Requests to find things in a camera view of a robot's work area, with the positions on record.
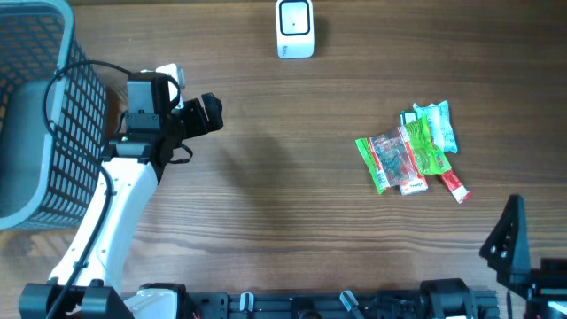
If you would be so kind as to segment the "red stick packet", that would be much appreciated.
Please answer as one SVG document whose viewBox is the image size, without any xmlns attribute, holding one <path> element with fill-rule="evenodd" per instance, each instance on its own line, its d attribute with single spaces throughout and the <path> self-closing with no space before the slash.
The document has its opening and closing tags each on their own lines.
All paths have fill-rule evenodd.
<svg viewBox="0 0 567 319">
<path fill-rule="evenodd" d="M 462 184 L 455 172 L 450 169 L 440 175 L 440 180 L 445 184 L 454 199 L 459 203 L 464 203 L 469 197 L 470 192 Z"/>
</svg>

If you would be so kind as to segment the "orange red small box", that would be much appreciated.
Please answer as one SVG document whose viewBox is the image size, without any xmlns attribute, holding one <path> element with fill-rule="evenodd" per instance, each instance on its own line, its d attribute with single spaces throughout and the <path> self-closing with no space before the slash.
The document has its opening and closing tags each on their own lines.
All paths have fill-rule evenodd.
<svg viewBox="0 0 567 319">
<path fill-rule="evenodd" d="M 428 189 L 429 189 L 429 185 L 426 182 L 424 176 L 417 177 L 409 182 L 404 182 L 400 185 L 400 193 L 403 196 L 427 191 Z"/>
</svg>

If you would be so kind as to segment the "green snack bag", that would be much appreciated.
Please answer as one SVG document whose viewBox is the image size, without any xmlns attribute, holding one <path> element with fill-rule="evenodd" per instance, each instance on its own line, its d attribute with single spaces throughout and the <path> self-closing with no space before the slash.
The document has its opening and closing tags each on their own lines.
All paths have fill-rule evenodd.
<svg viewBox="0 0 567 319">
<path fill-rule="evenodd" d="M 378 136 L 359 138 L 355 144 L 379 194 L 424 175 L 442 175 L 452 168 L 445 153 L 433 143 L 425 118 Z"/>
</svg>

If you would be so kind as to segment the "light blue wet wipes pack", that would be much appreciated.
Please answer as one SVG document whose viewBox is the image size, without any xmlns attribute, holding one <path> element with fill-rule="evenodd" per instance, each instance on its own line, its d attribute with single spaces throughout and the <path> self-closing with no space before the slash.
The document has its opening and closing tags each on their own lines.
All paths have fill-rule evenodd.
<svg viewBox="0 0 567 319">
<path fill-rule="evenodd" d="M 413 104 L 417 118 L 425 117 L 430 129 L 432 142 L 443 152 L 458 152 L 454 130 L 451 125 L 450 107 L 447 100 L 438 104 L 419 106 Z"/>
</svg>

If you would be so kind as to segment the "green white gum box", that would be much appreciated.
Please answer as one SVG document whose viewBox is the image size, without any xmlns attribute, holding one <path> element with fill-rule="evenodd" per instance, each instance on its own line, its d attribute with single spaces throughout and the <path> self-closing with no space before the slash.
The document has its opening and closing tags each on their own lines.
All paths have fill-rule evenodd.
<svg viewBox="0 0 567 319">
<path fill-rule="evenodd" d="M 405 126 L 406 124 L 416 121 L 417 115 L 415 111 L 402 111 L 400 113 L 400 125 Z"/>
</svg>

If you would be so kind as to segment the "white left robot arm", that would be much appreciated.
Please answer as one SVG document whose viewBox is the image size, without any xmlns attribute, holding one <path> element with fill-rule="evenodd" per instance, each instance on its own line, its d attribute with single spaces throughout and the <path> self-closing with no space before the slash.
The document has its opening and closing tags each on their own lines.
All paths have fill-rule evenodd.
<svg viewBox="0 0 567 319">
<path fill-rule="evenodd" d="M 176 149 L 185 140 L 222 128 L 222 103 L 212 93 L 182 101 L 170 74 L 128 76 L 126 127 L 113 134 L 94 163 L 99 178 L 88 209 L 63 259 L 45 284 L 27 284 L 23 318 L 192 318 L 182 284 L 144 284 L 122 298 L 120 280 L 140 215 Z"/>
</svg>

